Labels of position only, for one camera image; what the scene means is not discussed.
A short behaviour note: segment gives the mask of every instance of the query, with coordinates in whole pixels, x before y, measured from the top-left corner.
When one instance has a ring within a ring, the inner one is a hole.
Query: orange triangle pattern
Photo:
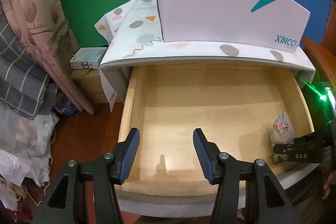
[[[150,17],[146,17],[148,20],[150,20],[150,21],[154,21],[155,20],[155,18],[156,18],[156,16],[150,16]]]

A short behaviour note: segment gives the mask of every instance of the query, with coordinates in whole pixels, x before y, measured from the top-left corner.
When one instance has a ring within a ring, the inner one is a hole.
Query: metal screw
[[[256,163],[257,163],[259,166],[264,166],[264,165],[265,165],[265,161],[262,160],[262,159],[257,159]]]
[[[222,159],[222,160],[226,160],[229,158],[229,154],[228,153],[225,153],[225,152],[221,152],[219,154],[219,157]]]
[[[107,160],[111,159],[112,157],[113,157],[113,154],[111,152],[107,152],[104,154],[104,158]]]
[[[68,161],[68,166],[70,166],[70,167],[73,167],[73,166],[75,166],[77,164],[77,161],[76,160],[69,160]]]

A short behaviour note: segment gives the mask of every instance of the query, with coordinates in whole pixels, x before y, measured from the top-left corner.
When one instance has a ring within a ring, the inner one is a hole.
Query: small box
[[[70,60],[73,69],[99,69],[107,47],[80,48]]]
[[[75,69],[71,78],[92,104],[108,103],[101,86],[99,70]]]

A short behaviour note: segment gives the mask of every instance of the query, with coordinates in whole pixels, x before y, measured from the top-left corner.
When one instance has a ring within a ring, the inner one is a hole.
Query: pink floral fabric
[[[80,110],[94,108],[70,78],[70,59],[79,44],[60,0],[0,0],[9,25],[25,50],[40,63]]]

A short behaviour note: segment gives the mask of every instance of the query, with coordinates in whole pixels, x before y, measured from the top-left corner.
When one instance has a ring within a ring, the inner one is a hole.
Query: gray oval pattern
[[[139,36],[136,41],[141,43],[141,44],[144,44],[144,43],[148,43],[150,42],[151,40],[153,40],[155,38],[154,35],[152,34],[143,34],[141,36]]]
[[[115,14],[115,15],[120,15],[122,12],[123,12],[123,9],[121,9],[121,8],[116,8],[116,9],[114,10],[114,14]]]
[[[220,49],[228,56],[237,56],[239,54],[239,50],[231,45],[221,45]]]
[[[135,28],[139,28],[141,25],[143,24],[142,20],[137,20],[134,21],[132,24],[130,24],[130,28],[135,29]]]
[[[283,62],[283,61],[284,61],[284,57],[282,56],[281,53],[279,53],[279,52],[277,52],[277,51],[273,51],[273,50],[271,50],[270,52],[271,52],[271,54],[273,54],[273,56],[274,56],[278,61],[280,61],[280,62]]]

